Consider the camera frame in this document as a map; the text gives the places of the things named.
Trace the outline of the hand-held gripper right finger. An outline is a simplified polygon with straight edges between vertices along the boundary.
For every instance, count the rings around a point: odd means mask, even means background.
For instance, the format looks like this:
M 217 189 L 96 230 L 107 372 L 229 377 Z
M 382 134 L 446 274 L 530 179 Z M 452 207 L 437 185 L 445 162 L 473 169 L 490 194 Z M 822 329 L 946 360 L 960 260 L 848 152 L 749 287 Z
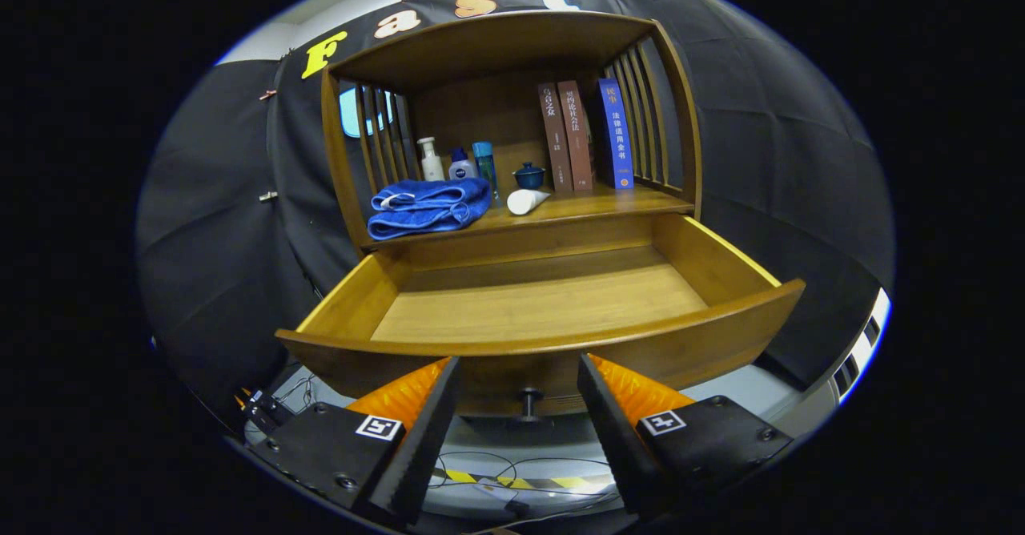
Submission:
M 663 516 L 720 505 L 792 445 L 728 396 L 695 400 L 593 353 L 577 387 L 627 512 Z

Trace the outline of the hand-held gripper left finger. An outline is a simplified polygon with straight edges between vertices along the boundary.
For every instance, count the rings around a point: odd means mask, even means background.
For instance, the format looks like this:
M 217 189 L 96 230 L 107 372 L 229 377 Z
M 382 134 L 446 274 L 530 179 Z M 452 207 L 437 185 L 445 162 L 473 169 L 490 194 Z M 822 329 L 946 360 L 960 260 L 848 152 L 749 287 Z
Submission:
M 344 512 L 416 523 L 454 415 L 459 370 L 448 356 L 347 407 L 312 404 L 249 450 Z

